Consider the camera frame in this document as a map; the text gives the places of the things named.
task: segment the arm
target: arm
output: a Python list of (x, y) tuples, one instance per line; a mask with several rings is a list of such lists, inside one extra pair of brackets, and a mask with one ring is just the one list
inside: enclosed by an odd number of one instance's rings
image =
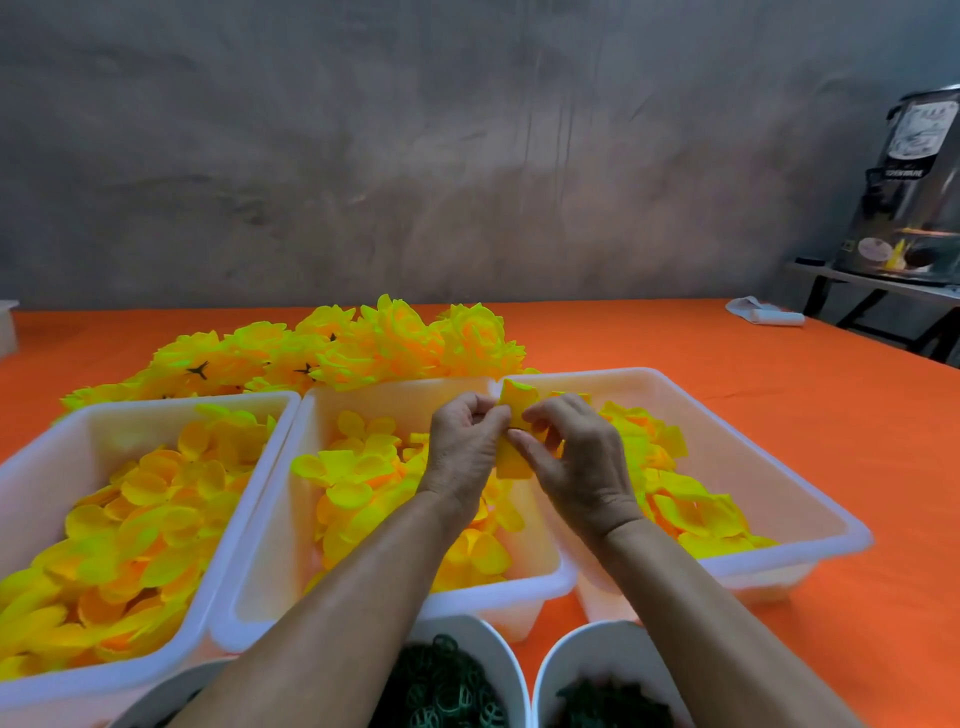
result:
[[(634, 607), (698, 728), (857, 728), (837, 695), (684, 549), (640, 514), (623, 445), (579, 397), (524, 413), (545, 445), (507, 431), (560, 515)], [(564, 440), (564, 455), (551, 454)]]
[(172, 723), (363, 728), (434, 575), (476, 514), (508, 407), (462, 395), (434, 415), (417, 494)]

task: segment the stainless steel machine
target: stainless steel machine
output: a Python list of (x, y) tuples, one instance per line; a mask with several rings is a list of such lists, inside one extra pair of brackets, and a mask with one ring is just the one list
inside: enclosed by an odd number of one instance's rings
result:
[(911, 93), (890, 133), (835, 268), (911, 283), (960, 283), (960, 85)]

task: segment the left hand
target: left hand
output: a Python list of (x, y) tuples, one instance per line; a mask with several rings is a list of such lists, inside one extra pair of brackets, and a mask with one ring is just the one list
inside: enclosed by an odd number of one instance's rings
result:
[(430, 451), (418, 496), (441, 507), (444, 529), (456, 538), (476, 517), (493, 470), (496, 441), (510, 424), (510, 407), (488, 395), (467, 392), (433, 414)]

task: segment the wrist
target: wrist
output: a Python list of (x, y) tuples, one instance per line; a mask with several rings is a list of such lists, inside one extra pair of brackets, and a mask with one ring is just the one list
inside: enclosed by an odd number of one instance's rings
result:
[(421, 486), (411, 498), (411, 502), (428, 514), (428, 518), (436, 525), (445, 547), (452, 546), (460, 532), (466, 528), (462, 523), (462, 506), (455, 497)]
[(601, 545), (614, 532), (632, 523), (648, 522), (632, 496), (594, 504), (586, 509), (585, 516), (579, 521), (579, 528), (575, 530), (580, 531), (581, 539), (590, 547)]

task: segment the metal table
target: metal table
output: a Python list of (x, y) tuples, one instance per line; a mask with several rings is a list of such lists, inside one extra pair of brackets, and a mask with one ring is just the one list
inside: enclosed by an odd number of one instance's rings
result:
[[(888, 341), (895, 341), (906, 346), (908, 352), (923, 355), (924, 349), (932, 342), (936, 342), (929, 358), (933, 361), (947, 362), (950, 352), (960, 340), (960, 287), (957, 286), (929, 286), (903, 283), (898, 280), (870, 278), (846, 273), (831, 268), (828, 265), (810, 265), (808, 263), (793, 262), (787, 268), (795, 271), (813, 274), (813, 288), (804, 306), (804, 316), (816, 318), (824, 308), (830, 288), (834, 283), (853, 283), (873, 290), (858, 303), (853, 310), (837, 323), (838, 328), (852, 331), (862, 331)], [(915, 339), (899, 334), (890, 333), (880, 328), (860, 324), (859, 319), (871, 308), (880, 303), (888, 294), (896, 293), (927, 303), (948, 304), (950, 311), (933, 323), (926, 331)]]

